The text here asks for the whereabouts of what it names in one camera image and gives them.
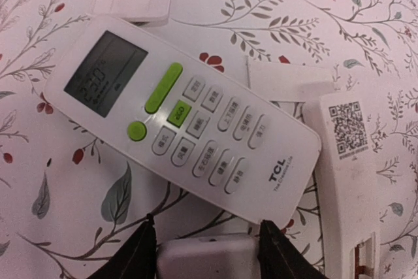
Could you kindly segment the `white remote with display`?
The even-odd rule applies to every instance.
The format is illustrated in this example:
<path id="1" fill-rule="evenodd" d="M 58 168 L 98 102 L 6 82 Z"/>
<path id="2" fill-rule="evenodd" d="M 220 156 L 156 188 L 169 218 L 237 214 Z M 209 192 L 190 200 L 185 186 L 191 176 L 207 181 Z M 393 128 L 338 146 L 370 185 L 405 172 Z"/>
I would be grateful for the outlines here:
<path id="1" fill-rule="evenodd" d="M 287 225 L 321 151 L 292 115 L 110 16 L 90 21 L 44 96 L 125 157 L 251 223 Z"/>

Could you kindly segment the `slim white remote control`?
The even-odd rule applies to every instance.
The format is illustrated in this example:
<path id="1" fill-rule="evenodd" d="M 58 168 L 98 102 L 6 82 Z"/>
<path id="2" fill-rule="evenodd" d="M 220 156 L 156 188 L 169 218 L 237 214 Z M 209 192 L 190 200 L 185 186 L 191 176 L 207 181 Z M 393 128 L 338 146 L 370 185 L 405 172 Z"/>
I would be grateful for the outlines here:
<path id="1" fill-rule="evenodd" d="M 364 105 L 353 92 L 319 100 L 323 151 L 317 183 L 325 274 L 377 278 L 379 213 L 377 176 Z"/>

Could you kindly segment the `slim remote battery cover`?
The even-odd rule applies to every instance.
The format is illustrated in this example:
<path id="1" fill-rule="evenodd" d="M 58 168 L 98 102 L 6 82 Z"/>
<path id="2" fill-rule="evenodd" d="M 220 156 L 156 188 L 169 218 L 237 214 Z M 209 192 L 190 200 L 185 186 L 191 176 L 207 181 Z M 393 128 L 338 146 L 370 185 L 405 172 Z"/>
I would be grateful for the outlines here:
<path id="1" fill-rule="evenodd" d="M 338 87 L 330 69 L 251 58 L 246 67 L 250 90 L 267 101 L 304 103 Z"/>

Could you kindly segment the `black-faced white remote control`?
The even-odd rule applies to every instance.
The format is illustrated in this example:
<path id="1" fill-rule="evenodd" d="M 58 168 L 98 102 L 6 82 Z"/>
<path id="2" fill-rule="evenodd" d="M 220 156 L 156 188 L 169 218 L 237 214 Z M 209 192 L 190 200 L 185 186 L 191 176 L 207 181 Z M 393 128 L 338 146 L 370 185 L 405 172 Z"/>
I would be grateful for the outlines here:
<path id="1" fill-rule="evenodd" d="M 157 278 L 260 278 L 258 240 L 244 233 L 162 243 Z"/>

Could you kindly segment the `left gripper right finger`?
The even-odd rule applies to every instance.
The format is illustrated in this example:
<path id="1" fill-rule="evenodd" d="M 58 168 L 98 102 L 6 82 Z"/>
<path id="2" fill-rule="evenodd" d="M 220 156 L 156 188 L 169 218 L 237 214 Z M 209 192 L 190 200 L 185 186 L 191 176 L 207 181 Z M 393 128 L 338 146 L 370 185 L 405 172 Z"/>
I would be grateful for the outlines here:
<path id="1" fill-rule="evenodd" d="M 263 220 L 260 224 L 257 259 L 262 279 L 326 278 L 324 274 L 308 263 L 271 220 Z"/>

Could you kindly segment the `small white battery cover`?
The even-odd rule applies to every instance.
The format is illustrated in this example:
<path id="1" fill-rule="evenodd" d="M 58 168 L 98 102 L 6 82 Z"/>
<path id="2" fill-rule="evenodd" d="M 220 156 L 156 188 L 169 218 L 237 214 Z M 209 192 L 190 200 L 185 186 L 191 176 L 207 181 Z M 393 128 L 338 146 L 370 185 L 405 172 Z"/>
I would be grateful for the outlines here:
<path id="1" fill-rule="evenodd" d="M 170 16 L 171 0 L 93 0 L 93 16 L 108 15 L 133 24 L 164 24 Z"/>

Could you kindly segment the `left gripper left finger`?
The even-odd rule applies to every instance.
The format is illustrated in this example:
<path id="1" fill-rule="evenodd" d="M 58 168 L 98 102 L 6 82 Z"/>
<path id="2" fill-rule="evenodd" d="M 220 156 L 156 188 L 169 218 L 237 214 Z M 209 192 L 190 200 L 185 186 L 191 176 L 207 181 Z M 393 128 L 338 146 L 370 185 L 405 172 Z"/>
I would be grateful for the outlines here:
<path id="1" fill-rule="evenodd" d="M 125 241 L 120 249 L 88 279 L 155 278 L 157 239 L 153 215 Z"/>

